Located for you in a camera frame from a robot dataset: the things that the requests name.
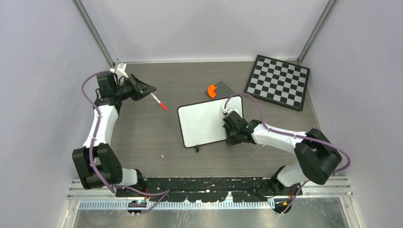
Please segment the metal frame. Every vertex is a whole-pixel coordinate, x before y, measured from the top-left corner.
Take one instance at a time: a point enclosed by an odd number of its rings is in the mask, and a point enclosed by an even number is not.
[[[317,185],[312,182],[308,182],[303,188],[303,195],[297,196],[297,198],[339,198],[343,207],[343,211],[347,222],[352,228],[361,227],[359,219],[357,217],[356,208],[354,207],[355,199],[354,195],[351,191],[350,184],[347,180],[347,177],[344,176],[333,176],[330,177],[325,185]],[[283,199],[284,196],[275,196],[273,199]],[[74,179],[71,183],[70,191],[67,196],[67,202],[65,208],[65,221],[62,228],[72,228],[74,227],[74,222],[77,217],[78,207],[80,203],[88,203],[88,202],[121,202],[121,201],[132,201],[132,200],[142,200],[143,197],[128,197],[128,198],[117,198],[113,193],[109,191],[107,188],[100,189],[91,189],[85,190],[81,185],[79,179]],[[237,209],[265,209],[268,208],[266,204],[251,204],[244,205],[240,203],[232,203],[232,196],[229,194],[225,199],[230,207],[236,207]],[[198,207],[200,208],[210,208],[212,205],[209,203],[199,203]],[[98,204],[96,209],[105,209],[109,210],[111,204]],[[178,206],[173,205],[170,202],[160,202],[159,209],[175,209],[178,210]]]
[[[102,54],[104,55],[106,61],[113,68],[115,65],[114,60],[112,59],[108,49],[106,48],[101,36],[99,35],[97,29],[95,28],[94,23],[92,22],[87,10],[85,9],[81,0],[71,0],[77,8],[78,13],[80,14],[81,18],[83,19],[85,25],[87,26],[89,32],[91,33],[94,41],[98,45],[99,49],[101,50]]]
[[[108,64],[110,67],[113,67],[118,59],[115,61],[114,58],[112,58],[110,52],[108,51],[104,40],[102,40],[101,36],[99,35],[99,32],[97,31],[94,23],[92,22],[87,10],[85,9],[82,0],[72,0],[74,5],[77,8],[77,11],[80,13],[81,18],[83,19],[84,23],[86,24],[89,32],[91,33],[92,37],[94,38],[94,41],[98,45],[99,49],[101,50],[102,54],[104,55],[105,59],[107,60]],[[293,61],[296,60],[298,64],[300,65],[302,61],[304,60],[305,56],[307,55],[309,49],[312,47],[318,33],[320,32],[321,28],[323,27],[324,23],[326,22],[326,19],[329,17],[330,13],[332,12],[332,9],[334,8],[335,4],[338,2],[338,0],[328,0],[325,8],[323,9],[314,29],[312,30],[311,34],[308,37],[308,40],[306,41],[304,47],[302,48],[301,53],[299,54],[299,57],[296,59],[283,59],[285,61]],[[220,59],[220,60],[214,60],[214,59],[206,59],[206,60],[180,60],[180,61],[144,61],[144,62],[126,62],[126,63],[172,63],[172,62],[228,62],[228,61],[253,61],[250,59]]]
[[[302,63],[302,61],[304,61],[305,56],[307,55],[309,49],[312,47],[317,35],[319,34],[321,28],[325,24],[327,18],[329,17],[330,13],[332,12],[332,9],[334,8],[337,2],[338,0],[329,0],[327,2],[325,8],[322,11],[322,14],[319,17],[319,20],[317,21],[314,29],[309,35],[309,38],[305,43],[304,48],[301,51],[301,54],[299,54],[299,57],[297,58],[297,62],[299,65]]]

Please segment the gray baseplate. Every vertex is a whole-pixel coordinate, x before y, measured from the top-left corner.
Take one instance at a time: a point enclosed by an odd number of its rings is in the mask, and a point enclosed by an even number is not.
[[[220,81],[219,83],[215,83],[214,85],[217,87],[217,89],[215,91],[217,95],[215,96],[215,98],[211,98],[209,96],[209,93],[207,92],[207,90],[206,90],[206,92],[204,92],[211,100],[217,100],[217,99],[229,97],[229,96],[235,94],[234,91],[231,88],[229,88],[228,85],[225,84],[223,81]]]

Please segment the floor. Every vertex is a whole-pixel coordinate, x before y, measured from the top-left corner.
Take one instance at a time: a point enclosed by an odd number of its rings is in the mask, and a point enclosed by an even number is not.
[[[112,148],[124,168],[139,169],[145,177],[270,176],[296,158],[270,146],[225,141],[187,149],[182,142],[177,108],[208,101],[204,91],[224,81],[233,91],[243,92],[253,62],[130,64],[126,71],[157,88],[154,93],[167,107],[164,111],[150,96],[126,100],[116,121]],[[259,100],[266,122],[294,131],[317,128],[306,96],[304,111]],[[255,103],[244,98],[246,120],[259,119]]]

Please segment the orange object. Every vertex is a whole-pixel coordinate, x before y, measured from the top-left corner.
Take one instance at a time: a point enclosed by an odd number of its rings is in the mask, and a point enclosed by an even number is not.
[[[166,106],[165,106],[162,102],[160,102],[160,106],[161,106],[165,111],[167,110]]]
[[[209,88],[207,89],[207,93],[209,94],[209,96],[210,96],[211,98],[215,98],[215,96],[217,95],[217,94],[215,93],[216,89],[217,89],[217,87],[216,87],[214,84],[211,84],[211,85],[209,86]]]
[[[145,193],[148,193],[148,187],[145,188]]]

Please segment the orange block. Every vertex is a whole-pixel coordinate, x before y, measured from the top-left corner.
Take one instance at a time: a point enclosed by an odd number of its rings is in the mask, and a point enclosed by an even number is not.
[[[215,98],[215,96],[217,95],[215,92],[216,90],[217,90],[217,87],[214,84],[211,84],[209,86],[209,88],[207,89],[207,93],[209,94],[209,96],[211,98]]]

